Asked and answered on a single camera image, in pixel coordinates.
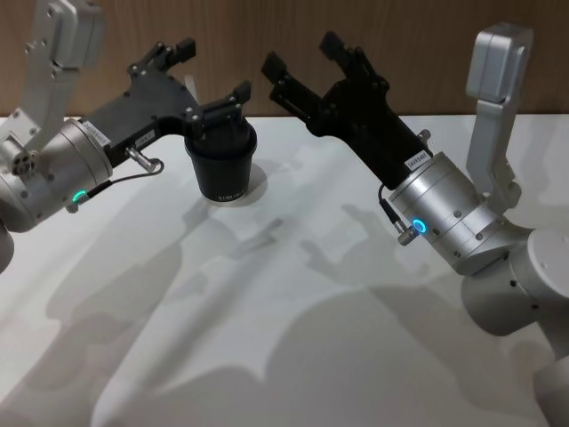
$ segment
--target green led light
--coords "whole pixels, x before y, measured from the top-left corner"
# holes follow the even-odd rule
[[[81,197],[86,196],[86,195],[87,195],[87,192],[84,189],[79,190],[73,196],[73,203],[77,203]]]

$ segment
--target wooden background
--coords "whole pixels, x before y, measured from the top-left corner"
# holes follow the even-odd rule
[[[523,112],[569,112],[567,0],[99,0],[107,31],[97,68],[86,70],[69,107],[85,114],[129,84],[126,66],[157,40],[197,42],[197,56],[173,69],[196,78],[200,102],[253,83],[250,115],[282,115],[268,99],[260,67],[277,51],[291,72],[318,93],[341,77],[318,50],[328,29],[361,45],[391,83],[400,114],[470,113],[465,95],[479,30],[508,20],[535,31]],[[0,114],[18,104],[34,0],[0,0]]]

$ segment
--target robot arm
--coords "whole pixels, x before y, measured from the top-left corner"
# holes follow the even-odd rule
[[[321,49],[346,74],[324,98],[294,80],[271,53],[263,67],[275,88],[271,99],[303,120],[316,136],[345,141],[385,187],[402,222],[380,203],[403,245],[422,235],[459,274],[470,316],[487,332],[511,334],[538,322],[559,361],[536,375],[535,392],[551,425],[569,424],[569,238],[552,230],[510,223],[521,189],[506,159],[519,103],[519,88],[533,32],[499,24],[477,38],[468,94],[478,99],[469,149],[469,179],[454,163],[426,146],[428,131],[415,136],[389,109],[387,82],[360,48],[328,33]]]
[[[126,92],[87,117],[63,122],[78,68],[95,62],[101,22],[92,1],[37,2],[22,103],[0,128],[0,272],[13,254],[8,231],[31,230],[63,207],[76,212],[113,183],[162,172],[159,159],[141,152],[162,136],[184,136],[193,160],[215,165],[250,158],[256,147],[242,113],[251,98],[249,82],[200,106],[167,74],[196,55],[192,39],[175,47],[156,44],[128,68],[132,83]],[[145,173],[111,181],[113,169],[129,158]],[[225,181],[217,183],[216,197],[225,201],[238,192],[225,176],[213,179]]]

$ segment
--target label sticker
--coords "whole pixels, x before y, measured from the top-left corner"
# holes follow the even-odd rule
[[[143,149],[145,148],[150,142],[152,142],[156,138],[156,132],[152,129],[145,135],[142,135],[138,140],[134,142],[134,147],[136,149]]]
[[[409,169],[414,171],[415,169],[418,169],[419,167],[426,164],[429,160],[430,160],[429,153],[427,153],[427,151],[423,150],[423,151],[419,151],[417,154],[415,154],[409,160],[406,160],[405,165]]]
[[[85,129],[87,129],[91,133],[92,137],[95,140],[97,140],[97,142],[101,146],[105,146],[105,145],[110,144],[110,139],[107,138],[107,135],[105,135],[103,132],[101,132],[99,129],[97,129],[93,123],[83,122],[83,126],[85,126]]]

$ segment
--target white table surface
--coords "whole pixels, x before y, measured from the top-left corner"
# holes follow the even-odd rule
[[[405,121],[465,164],[473,117]],[[341,141],[293,118],[251,122],[238,206],[208,205],[167,137],[148,149],[164,174],[15,237],[0,426],[545,426],[541,331],[478,329],[461,278],[425,241],[397,244],[377,179]],[[567,135],[567,116],[518,118],[513,221],[569,232]]]

